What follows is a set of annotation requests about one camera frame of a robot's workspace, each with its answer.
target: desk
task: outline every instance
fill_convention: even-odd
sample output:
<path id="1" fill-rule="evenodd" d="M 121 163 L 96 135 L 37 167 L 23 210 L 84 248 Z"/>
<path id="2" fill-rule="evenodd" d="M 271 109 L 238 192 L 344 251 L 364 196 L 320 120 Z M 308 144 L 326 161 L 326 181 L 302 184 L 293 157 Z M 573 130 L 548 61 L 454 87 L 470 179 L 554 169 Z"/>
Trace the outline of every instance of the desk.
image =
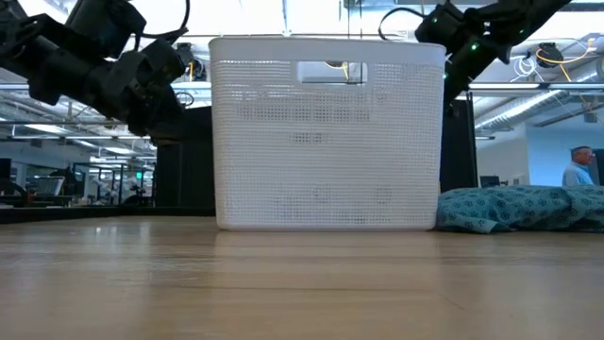
<path id="1" fill-rule="evenodd" d="M 603 235 L 0 226 L 2 339 L 600 339 Z"/>

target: blue cloth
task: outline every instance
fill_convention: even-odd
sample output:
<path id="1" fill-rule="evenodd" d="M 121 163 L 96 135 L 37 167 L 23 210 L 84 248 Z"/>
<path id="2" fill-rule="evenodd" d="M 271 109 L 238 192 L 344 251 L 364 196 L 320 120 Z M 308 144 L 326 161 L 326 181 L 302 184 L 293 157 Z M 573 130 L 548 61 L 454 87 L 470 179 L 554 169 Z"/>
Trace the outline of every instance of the blue cloth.
<path id="1" fill-rule="evenodd" d="M 439 198 L 439 231 L 604 233 L 604 187 L 512 186 L 459 189 Z"/>
<path id="2" fill-rule="evenodd" d="M 575 162 L 571 162 L 566 170 L 564 170 L 564 176 L 562 177 L 562 186 L 575 186 L 575 185 L 594 185 L 592 177 L 589 176 L 589 168 L 584 165 L 579 165 Z"/>

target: light blue shirt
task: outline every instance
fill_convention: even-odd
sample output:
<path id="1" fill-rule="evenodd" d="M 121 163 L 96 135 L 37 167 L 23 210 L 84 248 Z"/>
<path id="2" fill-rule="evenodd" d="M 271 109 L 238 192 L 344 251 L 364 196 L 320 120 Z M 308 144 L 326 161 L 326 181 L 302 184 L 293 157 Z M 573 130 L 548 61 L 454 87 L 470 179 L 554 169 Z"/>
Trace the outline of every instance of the light blue shirt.
<path id="1" fill-rule="evenodd" d="M 576 185 L 594 185 L 594 181 L 589 176 L 589 168 L 587 166 L 572 162 L 564 170 L 562 186 Z"/>

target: ceiling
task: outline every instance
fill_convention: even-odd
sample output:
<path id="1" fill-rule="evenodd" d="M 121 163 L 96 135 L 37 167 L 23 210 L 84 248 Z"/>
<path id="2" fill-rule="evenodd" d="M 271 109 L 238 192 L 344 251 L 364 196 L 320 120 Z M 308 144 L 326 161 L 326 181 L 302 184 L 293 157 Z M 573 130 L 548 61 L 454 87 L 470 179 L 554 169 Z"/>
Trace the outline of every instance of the ceiling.
<path id="1" fill-rule="evenodd" d="M 76 0 L 20 1 L 29 15 L 47 13 L 59 22 L 66 20 L 75 2 Z M 465 9 L 493 2 L 489 0 L 460 0 L 454 3 L 461 9 Z M 178 28 L 185 10 L 185 0 L 172 0 L 170 2 L 133 0 L 131 3 L 147 20 L 146 33 L 161 33 Z M 290 35 L 299 37 L 377 40 L 379 39 L 377 35 L 379 22 L 386 11 L 395 7 L 395 3 L 429 12 L 434 8 L 437 1 L 356 0 L 356 6 L 351 10 L 347 10 L 344 3 L 345 0 L 191 0 L 191 18 L 188 23 L 189 33 L 178 42 L 192 43 L 195 55 L 199 59 L 207 61 L 209 59 L 209 41 L 221 36 Z M 604 21 L 604 11 L 594 10 L 600 10 L 598 4 L 603 5 L 604 1 L 601 3 L 592 0 L 574 1 L 573 5 L 581 6 L 585 3 L 589 3 L 589 6 L 595 7 L 590 8 L 590 11 L 584 11 L 586 10 L 585 8 L 572 7 L 567 8 L 566 11 L 556 13 L 540 30 L 512 50 L 512 56 L 516 57 L 512 61 L 512 64 L 506 65 L 500 61 L 495 61 L 478 77 L 477 82 L 523 82 L 541 81 L 542 79 L 544 81 L 555 79 L 562 81 L 562 73 L 559 67 L 554 69 L 535 67 L 534 70 L 531 69 L 530 75 L 519 76 L 522 75 L 522 72 L 519 71 L 520 57 L 525 56 L 527 52 L 531 52 L 534 55 L 539 43 L 555 43 L 564 56 L 570 60 L 585 54 L 588 40 L 592 38 L 589 53 L 581 60 L 567 65 L 571 75 L 573 69 L 580 67 L 581 64 L 591 62 L 600 57 L 604 53 L 604 39 L 599 38 L 603 29 L 601 23 Z M 413 32 L 420 24 L 420 21 L 420 18 L 409 13 L 398 12 L 384 22 L 382 30 L 391 39 L 413 41 Z M 328 77 L 331 77 L 331 74 L 333 74 L 333 70 L 327 67 L 325 67 L 325 72 Z M 0 70 L 0 79 L 8 82 L 23 81 L 23 79 L 14 77 L 14 75 L 4 72 L 4 70 Z M 195 96 L 196 105 L 210 105 L 210 85 L 202 87 L 205 87 L 205 89 L 189 90 L 189 92 Z M 505 102 L 509 102 L 517 95 L 526 94 L 476 93 L 475 112 L 477 115 L 484 114 Z M 12 113 L 7 113 L 9 110 L 5 110 L 0 116 L 4 116 L 6 119 L 21 118 L 25 120 L 24 118 L 27 118 L 62 121 L 74 119 L 73 115 L 76 111 L 81 112 L 77 116 L 81 120 L 84 120 L 84 118 L 86 121 L 104 120 L 104 117 L 94 110 L 83 110 L 84 107 L 78 103 L 71 102 L 68 98 L 62 100 L 56 107 L 49 107 L 28 99 L 26 92 L 5 93 L 5 99 L 14 98 L 23 100 L 28 105 L 22 105 L 23 110 L 13 110 Z M 580 106 L 577 103 L 567 105 Z M 559 106 L 551 110 L 569 109 Z M 581 128 L 582 123 L 578 119 L 567 119 L 552 126 Z M 594 126 L 604 129 L 604 125 L 602 124 L 590 125 L 589 128 L 595 128 Z M 128 135 L 125 126 L 110 128 L 75 126 L 68 127 L 68 129 L 73 133 L 77 132 L 78 134 L 83 133 L 91 136 Z M 99 146 L 119 145 L 121 147 L 128 147 L 142 155 L 149 155 L 154 152 L 145 140 L 128 143 L 110 140 L 95 144 Z"/>

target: white plastic basket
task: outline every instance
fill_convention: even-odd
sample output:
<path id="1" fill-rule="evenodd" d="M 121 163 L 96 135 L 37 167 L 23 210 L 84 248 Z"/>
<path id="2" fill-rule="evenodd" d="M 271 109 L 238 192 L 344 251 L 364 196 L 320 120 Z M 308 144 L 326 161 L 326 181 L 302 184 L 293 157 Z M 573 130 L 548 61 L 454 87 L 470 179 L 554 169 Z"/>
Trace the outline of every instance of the white plastic basket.
<path id="1" fill-rule="evenodd" d="M 210 42 L 210 58 L 221 228 L 434 226 L 443 47 L 219 38 Z M 324 60 L 357 62 L 364 82 L 305 83 L 302 66 Z"/>

